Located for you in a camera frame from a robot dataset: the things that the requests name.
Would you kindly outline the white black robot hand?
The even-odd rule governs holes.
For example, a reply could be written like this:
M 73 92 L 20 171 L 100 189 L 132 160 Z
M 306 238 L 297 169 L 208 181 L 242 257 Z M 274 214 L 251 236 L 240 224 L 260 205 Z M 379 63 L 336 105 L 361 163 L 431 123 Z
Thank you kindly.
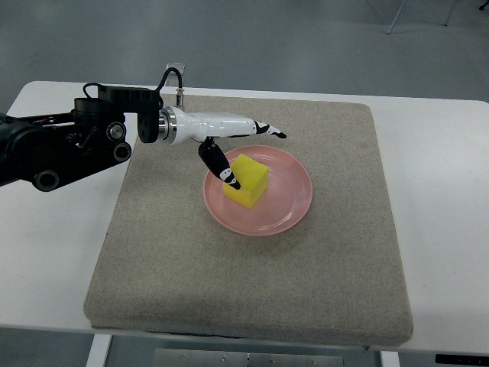
M 227 112 L 190 113 L 177 107 L 166 107 L 160 112 L 158 138 L 168 145 L 179 145 L 189 140 L 198 142 L 198 154 L 209 171 L 236 190 L 241 189 L 241 184 L 215 139 L 262 134 L 282 139 L 287 137 L 265 122 Z

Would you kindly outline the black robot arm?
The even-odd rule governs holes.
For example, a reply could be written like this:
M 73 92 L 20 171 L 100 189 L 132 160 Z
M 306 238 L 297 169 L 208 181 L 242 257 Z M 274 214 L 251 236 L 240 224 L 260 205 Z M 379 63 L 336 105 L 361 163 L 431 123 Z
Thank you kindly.
M 163 100 L 157 89 L 97 86 L 74 100 L 72 111 L 1 116 L 1 184 L 24 180 L 49 192 L 126 162 L 125 116 L 136 114 L 138 136 L 153 143 Z

